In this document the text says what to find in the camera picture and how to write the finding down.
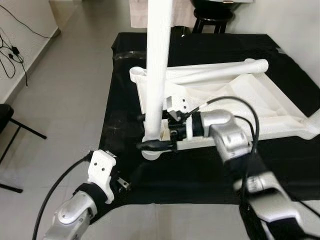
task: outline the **white pole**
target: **white pole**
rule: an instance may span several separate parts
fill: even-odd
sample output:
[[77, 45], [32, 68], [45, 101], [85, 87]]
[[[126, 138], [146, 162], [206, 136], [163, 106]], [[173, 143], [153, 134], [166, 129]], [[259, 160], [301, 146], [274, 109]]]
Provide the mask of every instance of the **white pole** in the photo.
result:
[[[146, 111], [143, 141], [160, 139], [166, 71], [168, 66], [173, 0], [148, 1], [146, 44]], [[142, 151], [148, 160], [160, 152]]]

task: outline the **tiled floor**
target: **tiled floor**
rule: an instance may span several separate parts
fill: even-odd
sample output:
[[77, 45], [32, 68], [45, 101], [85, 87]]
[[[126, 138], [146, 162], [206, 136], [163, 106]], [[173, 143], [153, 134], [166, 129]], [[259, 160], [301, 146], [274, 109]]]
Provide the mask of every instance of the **tiled floor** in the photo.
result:
[[[0, 168], [1, 182], [22, 194], [0, 189], [0, 239], [31, 239], [40, 205], [54, 181], [89, 150], [97, 149], [112, 74], [111, 45], [130, 28], [128, 0], [89, 0], [79, 4], [13, 103], [14, 118], [48, 136], [21, 130]], [[0, 135], [0, 151], [15, 126]], [[76, 168], [52, 196], [39, 229], [50, 226], [54, 210], [87, 180], [88, 165]], [[320, 210], [319, 202], [311, 204]], [[320, 222], [303, 213], [320, 234]], [[234, 205], [147, 205], [115, 209], [91, 226], [83, 239], [247, 239]]]

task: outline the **black stool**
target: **black stool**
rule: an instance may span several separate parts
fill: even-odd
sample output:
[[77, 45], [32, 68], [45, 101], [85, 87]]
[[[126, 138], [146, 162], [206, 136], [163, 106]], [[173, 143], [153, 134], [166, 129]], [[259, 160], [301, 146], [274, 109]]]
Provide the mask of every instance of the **black stool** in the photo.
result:
[[234, 17], [229, 9], [221, 9], [220, 11], [195, 9], [193, 15], [196, 17], [196, 21], [192, 33], [199, 34], [202, 33], [204, 25], [214, 25], [215, 34], [224, 34], [227, 23]]
[[[15, 131], [13, 137], [11, 138], [8, 146], [5, 148], [4, 153], [2, 154], [2, 156], [0, 158], [0, 164], [3, 161], [3, 159], [5, 158], [7, 152], [9, 150], [11, 144], [15, 140], [20, 128], [28, 130], [29, 132], [39, 136], [42, 139], [47, 139], [47, 137], [45, 135], [42, 135], [39, 132], [31, 129], [30, 127], [27, 127], [26, 125], [23, 125], [22, 123], [12, 119], [11, 117], [13, 116], [13, 114], [14, 114], [14, 110], [10, 105], [8, 105], [8, 104], [0, 104], [0, 134], [2, 133], [2, 131], [4, 130], [4, 128], [6, 127], [8, 122], [12, 122], [12, 123], [18, 125], [17, 130]], [[20, 188], [15, 188], [15, 187], [4, 185], [4, 184], [1, 184], [1, 183], [0, 183], [0, 188], [7, 189], [7, 190], [10, 190], [10, 191], [19, 193], [19, 194], [23, 192], [23, 190], [20, 189]]]

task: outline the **white bracket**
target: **white bracket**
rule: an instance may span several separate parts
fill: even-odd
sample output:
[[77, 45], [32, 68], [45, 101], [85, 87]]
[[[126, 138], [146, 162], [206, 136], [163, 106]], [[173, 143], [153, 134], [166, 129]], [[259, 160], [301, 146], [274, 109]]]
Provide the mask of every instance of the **white bracket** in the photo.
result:
[[106, 204], [110, 204], [115, 199], [114, 193], [110, 188], [110, 173], [115, 165], [116, 159], [113, 155], [103, 150], [93, 152], [88, 169], [88, 183], [94, 183], [104, 191], [107, 197]]

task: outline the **white wall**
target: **white wall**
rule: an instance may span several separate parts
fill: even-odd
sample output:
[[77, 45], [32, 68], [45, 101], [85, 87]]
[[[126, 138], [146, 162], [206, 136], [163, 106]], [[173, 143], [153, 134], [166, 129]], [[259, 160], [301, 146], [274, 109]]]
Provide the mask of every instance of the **white wall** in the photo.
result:
[[320, 87], [320, 1], [255, 0], [242, 4], [229, 33], [266, 33]]
[[[0, 0], [0, 4], [34, 31], [44, 36], [51, 36], [57, 29], [47, 0]], [[25, 69], [27, 70], [46, 45], [48, 39], [30, 32], [2, 8], [0, 8], [0, 27], [8, 35], [12, 44], [19, 49], [24, 57]], [[21, 65], [17, 63], [15, 66], [17, 72], [13, 79], [8, 79], [2, 66], [0, 66], [0, 103], [6, 101], [19, 81], [24, 81]]]

